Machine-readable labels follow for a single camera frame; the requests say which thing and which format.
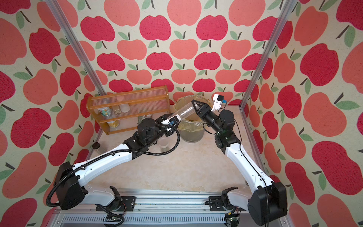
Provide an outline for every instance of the red apple print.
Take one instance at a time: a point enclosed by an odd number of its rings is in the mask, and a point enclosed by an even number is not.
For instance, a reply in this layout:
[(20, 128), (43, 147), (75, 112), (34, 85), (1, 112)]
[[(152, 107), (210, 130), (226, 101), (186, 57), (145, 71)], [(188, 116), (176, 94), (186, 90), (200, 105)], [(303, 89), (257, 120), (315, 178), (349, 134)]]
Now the red apple print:
[(35, 77), (28, 80), (23, 87), (24, 96), (34, 104), (49, 103), (58, 93), (58, 82), (53, 73), (40, 69)]
[(234, 87), (233, 87), (233, 90), (235, 92), (245, 92), (247, 90), (247, 87), (249, 85), (249, 80), (241, 80), (241, 81), (238, 81)]
[(328, 25), (328, 14), (316, 11), (314, 6), (307, 8), (296, 23), (294, 39), (302, 46), (315, 43)]
[(337, 10), (339, 22), (349, 22), (356, 29), (363, 30), (363, 2), (360, 0), (342, 0)]
[(285, 166), (285, 173), (299, 200), (310, 205), (315, 201), (315, 191), (311, 180), (307, 178), (305, 169), (296, 162), (289, 162)]
[(33, 56), (43, 64), (50, 63), (55, 56), (61, 54), (58, 40), (45, 28), (39, 28), (38, 32), (30, 34), (29, 49)]
[(196, 74), (193, 69), (176, 69), (171, 73), (171, 78), (178, 84), (191, 84), (195, 77)]
[(320, 217), (328, 227), (357, 227), (351, 211), (338, 197), (324, 194), (319, 198), (317, 206)]
[(174, 90), (174, 84), (169, 79), (163, 79), (163, 80), (156, 79), (151, 83), (152, 88), (160, 87), (160, 86), (164, 86), (164, 85), (166, 85), (166, 87), (168, 88), (168, 92), (172, 92)]
[(82, 149), (78, 155), (76, 160), (74, 161), (73, 165), (79, 162), (84, 162), (88, 156), (89, 150), (88, 149)]
[(24, 38), (13, 24), (3, 18), (0, 18), (0, 40), (3, 43), (0, 47), (0, 65), (12, 65), (16, 59), (25, 57)]
[(83, 99), (81, 100), (81, 104), (79, 105), (79, 110), (85, 118), (90, 116), (90, 112), (88, 112), (86, 105), (89, 97), (93, 97), (93, 95), (86, 93)]
[(97, 121), (95, 121), (94, 122), (94, 130), (95, 130), (95, 132), (98, 133), (98, 131), (99, 131), (100, 128), (101, 127), (99, 126), (99, 124), (97, 123)]
[(283, 87), (277, 96), (277, 102), (288, 118), (295, 118), (301, 111), (301, 96), (292, 85)]
[[(37, 209), (37, 201), (33, 198), (22, 199), (14, 203), (3, 214), (0, 227), (25, 227)], [(21, 218), (14, 218), (19, 213)]]
[(140, 9), (135, 0), (106, 0), (103, 8), (107, 17), (119, 26), (135, 26), (140, 19)]
[(280, 142), (284, 146), (286, 153), (292, 158), (301, 159), (305, 156), (305, 143), (297, 134), (293, 124), (286, 123), (281, 127)]
[(54, 213), (54, 208), (51, 208), (44, 216), (42, 224), (40, 225), (40, 227), (46, 227), (48, 225), (48, 222), (50, 220), (50, 218), (52, 217)]
[(242, 62), (242, 68), (246, 71), (256, 70), (258, 62), (260, 61), (262, 54), (251, 54), (247, 56)]
[(62, 164), (74, 145), (74, 138), (70, 133), (61, 133), (57, 136), (56, 141), (50, 146), (48, 160), (53, 166)]
[(265, 145), (265, 159), (274, 173), (281, 172), (281, 161), (272, 143), (266, 143)]
[(85, 147), (89, 144), (93, 136), (92, 122), (86, 121), (83, 125), (82, 131), (78, 134), (78, 145)]
[(254, 25), (265, 11), (264, 0), (234, 0), (229, 7), (229, 20), (236, 26)]
[(78, 15), (76, 9), (67, 0), (58, 0), (58, 3), (62, 11), (64, 12), (70, 26), (72, 28), (76, 27), (78, 24)]
[(91, 44), (87, 43), (86, 41), (80, 41), (79, 43), (81, 44), (83, 50), (86, 52), (88, 60), (93, 61), (96, 57), (93, 46), (91, 46)]
[(277, 183), (277, 182), (281, 182), (280, 179), (275, 176), (275, 175), (270, 175), (270, 178), (273, 180), (273, 182)]
[(304, 104), (304, 118), (311, 124), (311, 128), (326, 137), (341, 134), (347, 126), (347, 118), (329, 97), (322, 93), (312, 94)]
[(36, 186), (45, 169), (46, 159), (42, 153), (27, 153), (15, 171), (6, 179), (3, 185), (3, 195), (8, 199), (25, 195)]
[(363, 113), (360, 114), (357, 121), (358, 131), (363, 135)]
[(185, 97), (185, 96), (192, 96), (192, 95), (194, 95), (193, 94), (193, 92), (175, 92), (174, 94), (173, 94), (173, 99), (175, 100), (175, 101), (178, 101), (180, 98), (182, 98), (182, 97)]
[(109, 82), (109, 88), (113, 92), (130, 92), (133, 89), (127, 80), (111, 80)]
[(232, 98), (234, 97), (234, 94), (232, 92), (215, 92), (211, 95), (211, 100), (213, 100), (213, 96), (215, 94), (219, 94), (219, 95), (222, 95), (224, 96), (224, 100), (229, 102), (232, 100)]
[(179, 26), (195, 24), (201, 11), (202, 5), (199, 0), (171, 0), (168, 3), (168, 16)]
[(14, 122), (11, 128), (11, 141), (20, 148), (32, 147), (49, 128), (51, 122), (46, 111), (39, 108), (27, 109), (23, 116)]
[(59, 26), (57, 20), (55, 19), (53, 13), (50, 11), (45, 1), (38, 2), (37, 11), (40, 19), (50, 30), (56, 32), (59, 32), (61, 30), (61, 27)]
[(363, 94), (363, 42), (358, 44), (347, 56), (342, 69), (343, 80), (353, 84)]
[(268, 111), (262, 117), (262, 124), (266, 129), (266, 133), (270, 139), (276, 139), (278, 134), (278, 123), (271, 111)]
[(169, 70), (173, 67), (173, 60), (165, 52), (152, 53), (146, 58), (146, 65), (152, 70)]
[(252, 99), (252, 101), (255, 102), (257, 100), (257, 98), (258, 98), (258, 85), (255, 84), (253, 87), (253, 90), (251, 92), (251, 99)]
[(61, 111), (58, 112), (56, 122), (60, 129), (67, 130), (74, 126), (74, 123), (79, 117), (77, 103), (73, 100), (68, 100)]
[(302, 58), (300, 70), (316, 86), (324, 86), (335, 77), (339, 68), (337, 52), (320, 43), (313, 46)]
[(243, 108), (243, 111), (245, 112), (246, 117), (248, 117), (248, 104), (246, 103), (245, 107)]
[(311, 153), (331, 186), (340, 193), (355, 195), (363, 189), (360, 167), (351, 160), (338, 143), (322, 141), (314, 145)]
[(305, 210), (299, 204), (293, 203), (290, 205), (289, 215), (295, 227), (311, 226)]
[(14, 82), (6, 75), (0, 71), (0, 103), (13, 97), (15, 94)]
[(59, 86), (61, 87), (63, 93), (71, 96), (80, 85), (81, 77), (79, 76), (79, 73), (75, 69), (67, 67), (59, 78)]
[(272, 68), (273, 68), (272, 59), (269, 58), (267, 59), (266, 65), (264, 66), (264, 69), (261, 72), (263, 79), (267, 80), (268, 78), (270, 78), (270, 75), (272, 73)]
[(30, 0), (1, 1), (0, 11), (7, 14), (14, 14), (20, 9), (29, 9)]
[[(275, 17), (267, 17), (256, 25), (253, 29), (252, 36), (256, 41), (265, 41), (269, 40), (272, 34), (273, 28), (277, 22), (277, 18)], [(291, 36), (293, 34), (293, 24), (291, 21), (287, 21), (281, 31), (279, 38), (276, 41), (277, 46), (280, 49), (283, 49), (290, 42)]]
[(260, 151), (260, 154), (262, 154), (262, 152), (264, 151), (264, 141), (261, 138), (260, 132), (255, 129), (252, 132), (253, 138), (256, 141), (256, 145), (258, 147), (258, 150)]
[(242, 102), (242, 99), (235, 99), (235, 100), (232, 100), (228, 103), (228, 105), (230, 106), (239, 106)]
[(140, 34), (147, 40), (167, 40), (171, 35), (171, 27), (161, 15), (147, 16), (140, 22)]
[(212, 92), (216, 83), (212, 79), (199, 79), (193, 83), (193, 90), (196, 92)]
[(221, 58), (216, 52), (203, 52), (194, 59), (194, 66), (199, 69), (215, 70), (221, 64)]
[(102, 53), (97, 57), (97, 64), (106, 71), (125, 69), (125, 62), (115, 53), (105, 54)]
[(228, 23), (224, 16), (209, 15), (198, 22), (196, 33), (201, 40), (221, 40), (226, 36), (227, 31)]
[(91, 41), (113, 41), (115, 31), (112, 25), (103, 17), (85, 17), (81, 21), (81, 30), (85, 37)]
[(0, 130), (0, 156), (5, 154), (8, 148), (8, 139), (6, 138), (5, 134)]

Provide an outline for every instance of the jar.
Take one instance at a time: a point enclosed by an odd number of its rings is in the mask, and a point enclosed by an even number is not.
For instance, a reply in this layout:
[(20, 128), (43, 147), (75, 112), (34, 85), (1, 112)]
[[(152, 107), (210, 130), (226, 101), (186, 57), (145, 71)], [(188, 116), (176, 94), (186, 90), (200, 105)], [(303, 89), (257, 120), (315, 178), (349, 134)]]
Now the jar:
[(104, 107), (104, 108), (98, 108), (99, 112), (101, 113), (102, 116), (108, 116), (111, 114), (111, 110), (109, 107)]
[(118, 120), (116, 121), (107, 121), (107, 124), (109, 125), (110, 128), (116, 128), (120, 122)]

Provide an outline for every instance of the wooden spice rack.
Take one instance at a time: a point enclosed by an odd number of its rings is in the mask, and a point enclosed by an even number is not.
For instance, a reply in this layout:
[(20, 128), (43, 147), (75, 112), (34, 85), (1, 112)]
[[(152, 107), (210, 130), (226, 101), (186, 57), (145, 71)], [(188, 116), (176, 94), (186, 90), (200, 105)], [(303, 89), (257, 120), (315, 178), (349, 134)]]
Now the wooden spice rack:
[[(130, 110), (126, 113), (114, 113), (112, 106), (128, 104)], [(97, 114), (98, 108), (110, 107), (112, 118)], [(89, 97), (87, 100), (87, 110), (100, 125), (106, 135), (120, 133), (137, 129), (137, 120), (134, 127), (122, 128), (123, 122), (129, 121), (127, 118), (154, 114), (160, 112), (170, 113), (169, 93), (165, 86), (135, 90), (131, 92), (121, 92), (105, 96)], [(120, 124), (116, 128), (110, 128), (107, 121), (119, 120)]]

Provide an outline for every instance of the apple stem print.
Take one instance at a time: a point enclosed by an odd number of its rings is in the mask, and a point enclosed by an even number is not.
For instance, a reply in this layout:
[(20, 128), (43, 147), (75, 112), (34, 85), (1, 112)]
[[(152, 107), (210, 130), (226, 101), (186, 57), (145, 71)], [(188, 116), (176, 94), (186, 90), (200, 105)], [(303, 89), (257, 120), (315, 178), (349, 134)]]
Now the apple stem print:
[(21, 10), (16, 13), (16, 22), (19, 28), (24, 27), (24, 18), (26, 19), (27, 22), (31, 23), (30, 20), (25, 16), (25, 14)]

